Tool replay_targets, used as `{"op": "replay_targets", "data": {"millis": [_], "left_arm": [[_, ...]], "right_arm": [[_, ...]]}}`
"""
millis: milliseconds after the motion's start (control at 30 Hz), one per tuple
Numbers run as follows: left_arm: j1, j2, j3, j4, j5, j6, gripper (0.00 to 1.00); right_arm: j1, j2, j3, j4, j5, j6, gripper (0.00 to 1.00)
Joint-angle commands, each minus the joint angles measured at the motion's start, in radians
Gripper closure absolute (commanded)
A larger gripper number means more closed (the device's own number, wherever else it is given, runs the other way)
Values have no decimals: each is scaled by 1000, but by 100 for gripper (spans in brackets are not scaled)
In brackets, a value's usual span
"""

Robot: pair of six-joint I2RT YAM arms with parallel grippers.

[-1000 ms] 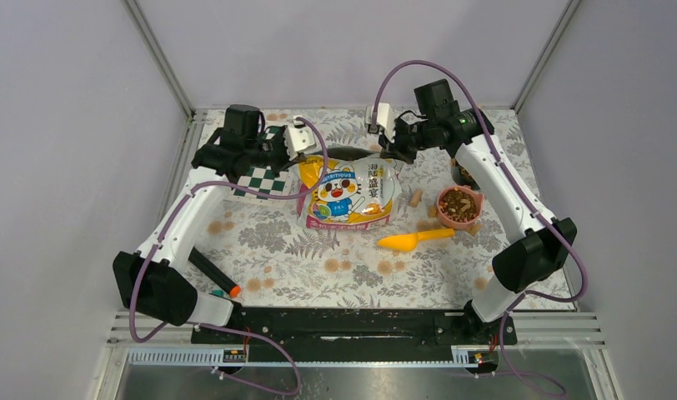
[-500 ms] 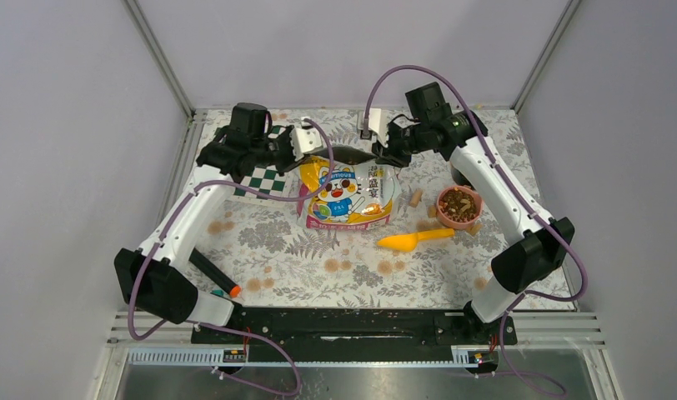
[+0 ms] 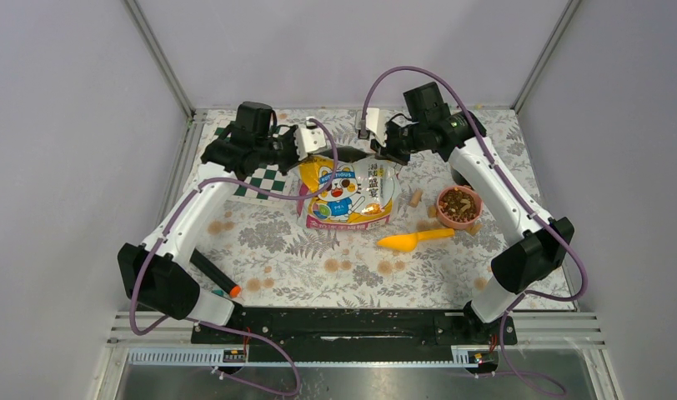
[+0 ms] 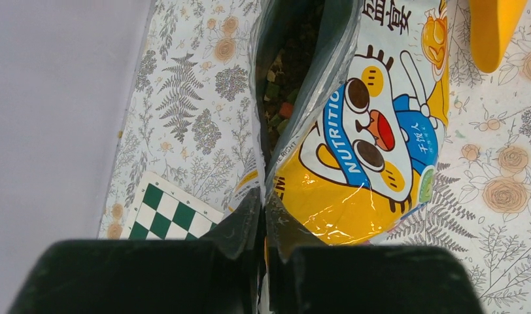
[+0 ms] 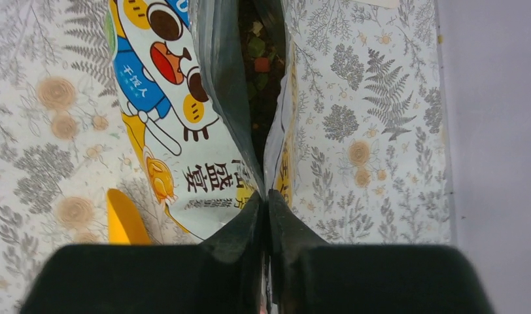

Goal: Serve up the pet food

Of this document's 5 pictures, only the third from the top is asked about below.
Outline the cat food bag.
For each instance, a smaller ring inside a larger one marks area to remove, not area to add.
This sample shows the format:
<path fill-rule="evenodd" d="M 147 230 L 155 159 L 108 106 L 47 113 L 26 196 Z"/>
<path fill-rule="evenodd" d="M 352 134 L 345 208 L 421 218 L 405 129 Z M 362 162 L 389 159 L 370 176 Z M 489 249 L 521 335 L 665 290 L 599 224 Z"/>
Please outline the cat food bag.
<path fill-rule="evenodd" d="M 388 223 L 401 193 L 396 162 L 376 158 L 356 147 L 339 147 L 338 162 L 327 150 L 298 165 L 300 195 L 330 186 L 318 196 L 297 202 L 302 228 L 360 231 Z"/>

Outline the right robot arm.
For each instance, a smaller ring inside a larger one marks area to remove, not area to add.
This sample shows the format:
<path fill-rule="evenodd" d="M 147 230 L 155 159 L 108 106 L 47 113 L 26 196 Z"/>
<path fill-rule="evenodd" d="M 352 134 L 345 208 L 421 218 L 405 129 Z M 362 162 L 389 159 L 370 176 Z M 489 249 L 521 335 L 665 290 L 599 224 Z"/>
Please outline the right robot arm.
<path fill-rule="evenodd" d="M 436 83 L 404 93 L 412 122 L 386 125 L 380 154 L 405 164 L 414 153 L 437 153 L 480 196 L 506 241 L 491 262 L 493 276 L 467 306 L 464 335 L 484 343 L 496 332 L 495 320 L 532 283 L 559 268 L 574 236 L 568 218 L 554 219 L 503 167 L 483 125 L 470 111 L 452 112 Z"/>

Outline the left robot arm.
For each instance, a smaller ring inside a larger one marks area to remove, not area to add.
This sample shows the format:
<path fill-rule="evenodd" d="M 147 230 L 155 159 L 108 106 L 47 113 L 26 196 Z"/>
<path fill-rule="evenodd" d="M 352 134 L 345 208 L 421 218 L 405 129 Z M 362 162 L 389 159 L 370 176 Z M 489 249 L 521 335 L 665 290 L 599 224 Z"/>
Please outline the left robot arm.
<path fill-rule="evenodd" d="M 219 127 L 199 158 L 193 182 L 170 213 L 139 245 L 124 244 L 118 252 L 123 286 L 131 301 L 160 312 L 163 318 L 212 324 L 226 343 L 243 334 L 244 322 L 234 314 L 232 288 L 215 266 L 202 268 L 198 239 L 215 212 L 237 191 L 251 188 L 246 180 L 260 168 L 287 173 L 305 155 L 298 150 L 298 126 L 278 133 L 277 113 L 268 104 L 242 102 L 234 119 Z M 189 272 L 203 274 L 222 288 L 218 295 L 201 287 Z"/>

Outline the yellow plastic scoop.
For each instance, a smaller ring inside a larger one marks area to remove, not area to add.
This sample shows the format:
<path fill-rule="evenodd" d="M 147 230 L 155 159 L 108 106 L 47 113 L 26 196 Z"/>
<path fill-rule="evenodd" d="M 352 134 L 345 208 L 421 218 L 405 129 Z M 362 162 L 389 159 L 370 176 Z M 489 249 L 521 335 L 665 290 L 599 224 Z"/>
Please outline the yellow plastic scoop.
<path fill-rule="evenodd" d="M 384 237 L 376 242 L 381 248 L 387 248 L 403 253 L 412 252 L 419 243 L 441 238 L 451 238 L 455 234 L 452 228 L 432 229 L 407 234 L 393 235 Z"/>

